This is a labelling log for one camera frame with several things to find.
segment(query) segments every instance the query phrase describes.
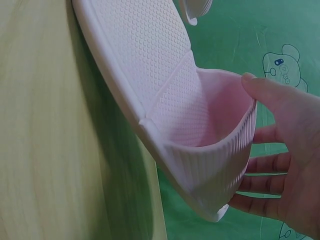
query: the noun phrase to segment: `cartoon bear print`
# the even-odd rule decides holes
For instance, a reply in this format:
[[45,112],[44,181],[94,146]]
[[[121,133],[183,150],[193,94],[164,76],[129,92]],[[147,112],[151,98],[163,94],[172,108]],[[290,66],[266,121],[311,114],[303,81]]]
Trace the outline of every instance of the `cartoon bear print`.
[[279,240],[307,240],[310,239],[306,235],[296,232],[292,228],[290,228],[287,224],[283,223],[280,234]]
[[308,84],[301,78],[300,53],[290,44],[282,46],[282,53],[268,52],[263,57],[263,70],[266,78],[308,92]]

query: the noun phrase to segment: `finger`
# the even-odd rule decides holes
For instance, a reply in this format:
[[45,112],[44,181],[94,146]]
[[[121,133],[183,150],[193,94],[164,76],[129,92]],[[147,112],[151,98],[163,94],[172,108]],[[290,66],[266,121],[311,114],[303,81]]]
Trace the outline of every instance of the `finger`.
[[246,168],[247,174],[286,173],[289,170],[291,154],[280,153],[268,156],[252,157]]
[[253,137],[254,144],[284,143],[275,124],[258,128]]
[[239,192],[281,195],[287,175],[245,176],[238,189]]
[[235,194],[228,204],[249,214],[279,220],[279,201],[280,198],[255,198]]
[[255,78],[250,73],[242,76],[242,85],[245,91],[260,103],[265,105],[273,114],[281,108],[289,96],[296,96],[297,90],[291,86],[285,86],[267,78]]

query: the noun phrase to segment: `light green surface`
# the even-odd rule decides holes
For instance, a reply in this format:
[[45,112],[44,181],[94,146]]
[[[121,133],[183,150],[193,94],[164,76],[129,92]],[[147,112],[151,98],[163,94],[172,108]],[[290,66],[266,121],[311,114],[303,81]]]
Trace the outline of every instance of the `light green surface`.
[[[210,12],[198,19],[198,25],[186,28],[199,67],[251,72],[257,77],[265,76],[264,68],[274,68],[275,81],[300,89],[306,89],[307,84],[309,93],[320,96],[319,13],[318,0],[214,0]],[[290,82],[280,78],[280,66],[274,64],[278,59],[283,59],[287,69],[282,70]],[[259,104],[257,127],[273,122],[270,112]],[[262,144],[254,145],[251,155],[283,151],[286,147],[282,144]],[[169,240],[309,239],[282,222],[232,208],[219,223],[206,222],[184,203],[160,170],[159,180]]]

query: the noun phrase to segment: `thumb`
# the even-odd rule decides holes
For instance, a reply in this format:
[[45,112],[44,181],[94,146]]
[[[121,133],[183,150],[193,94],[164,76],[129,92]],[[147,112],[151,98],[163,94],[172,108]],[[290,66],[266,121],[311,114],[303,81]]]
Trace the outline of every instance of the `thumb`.
[[256,78],[251,73],[242,76],[244,90],[255,100],[265,105],[273,114],[277,108],[297,96],[294,87],[285,86],[267,78]]

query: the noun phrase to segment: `slipper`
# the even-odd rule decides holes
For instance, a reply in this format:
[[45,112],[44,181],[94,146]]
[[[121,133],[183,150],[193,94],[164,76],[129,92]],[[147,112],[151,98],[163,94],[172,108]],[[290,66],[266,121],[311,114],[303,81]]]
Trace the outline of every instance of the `slipper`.
[[209,12],[212,1],[213,0],[179,0],[183,20],[190,25],[197,25],[197,18]]
[[245,174],[256,126],[257,104],[241,76],[196,67],[172,0],[73,0],[73,7],[137,136],[182,198],[219,221]]

